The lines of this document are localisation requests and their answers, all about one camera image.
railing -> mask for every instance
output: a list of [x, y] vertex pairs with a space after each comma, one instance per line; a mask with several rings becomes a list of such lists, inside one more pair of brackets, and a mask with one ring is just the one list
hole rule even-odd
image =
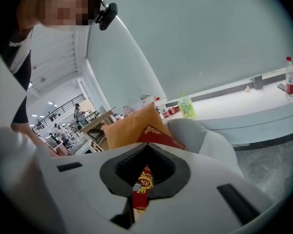
[[69, 102], [65, 103], [61, 107], [58, 107], [56, 110], [48, 114], [46, 117], [44, 117], [42, 120], [39, 120], [40, 123], [37, 123], [32, 130], [38, 134], [40, 130], [45, 128], [47, 125], [49, 125], [51, 122], [53, 122], [57, 117], [61, 116], [63, 113], [67, 112], [68, 110], [75, 108], [76, 103], [80, 103], [84, 101], [84, 95], [79, 95]]

white counter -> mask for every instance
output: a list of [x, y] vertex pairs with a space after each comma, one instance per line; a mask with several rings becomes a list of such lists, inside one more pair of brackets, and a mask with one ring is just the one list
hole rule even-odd
[[[196, 101], [195, 120], [224, 135], [231, 144], [275, 139], [293, 133], [293, 98], [272, 83], [261, 90], [251, 89]], [[182, 118], [178, 112], [170, 119]]]

person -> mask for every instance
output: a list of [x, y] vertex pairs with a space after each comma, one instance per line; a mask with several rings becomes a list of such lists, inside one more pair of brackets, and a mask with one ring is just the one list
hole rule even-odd
[[89, 124], [88, 120], [86, 120], [86, 119], [84, 118], [84, 112], [80, 111], [80, 105], [79, 105], [78, 103], [76, 103], [76, 105], [75, 105], [74, 117], [75, 117], [75, 118], [77, 119], [77, 121], [78, 121], [81, 125], [83, 125], [83, 126]]
[[63, 127], [61, 127], [58, 124], [54, 124], [54, 127], [57, 129], [57, 132], [62, 136], [63, 138], [63, 144], [66, 148], [68, 148], [69, 146], [72, 146], [72, 143], [69, 141], [69, 137], [66, 133], [66, 129], [64, 129]]
[[49, 117], [49, 119], [50, 119], [51, 121], [54, 121], [54, 118], [55, 118], [55, 115], [54, 115], [54, 114], [52, 114], [52, 115]]
[[[79, 126], [79, 123], [81, 123], [83, 126], [89, 124], [89, 122], [84, 118], [84, 112], [80, 111], [80, 105], [76, 103], [75, 110], [74, 110], [74, 118], [76, 119], [77, 127]], [[90, 129], [87, 134], [94, 139], [95, 141], [101, 139], [104, 136], [104, 131], [97, 128]]]
[[[27, 90], [31, 77], [30, 39], [33, 27], [88, 25], [100, 13], [100, 0], [0, 0], [0, 55], [14, 77]], [[45, 145], [31, 130], [26, 98], [11, 124], [36, 145]]]
[[43, 143], [47, 144], [48, 147], [49, 147], [53, 152], [56, 153], [56, 151], [55, 151], [55, 150], [49, 145], [49, 143], [48, 143], [43, 137], [41, 137], [40, 135], [37, 135], [37, 136], [39, 137], [39, 139], [42, 140]]
[[44, 128], [44, 125], [42, 125], [41, 122], [40, 122], [39, 120], [37, 121], [37, 128], [38, 128], [38, 129], [42, 129], [42, 128]]
[[60, 145], [61, 142], [55, 138], [55, 136], [53, 135], [53, 133], [49, 133], [49, 136], [54, 140], [54, 142], [55, 142], [57, 145]]

green bottle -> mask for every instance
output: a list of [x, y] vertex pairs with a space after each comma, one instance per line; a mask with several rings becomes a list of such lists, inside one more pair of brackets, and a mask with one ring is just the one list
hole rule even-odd
[[178, 100], [178, 105], [182, 116], [184, 118], [194, 118], [195, 110], [192, 104], [192, 100], [190, 97], [185, 96], [184, 93], [180, 92], [180, 98]]

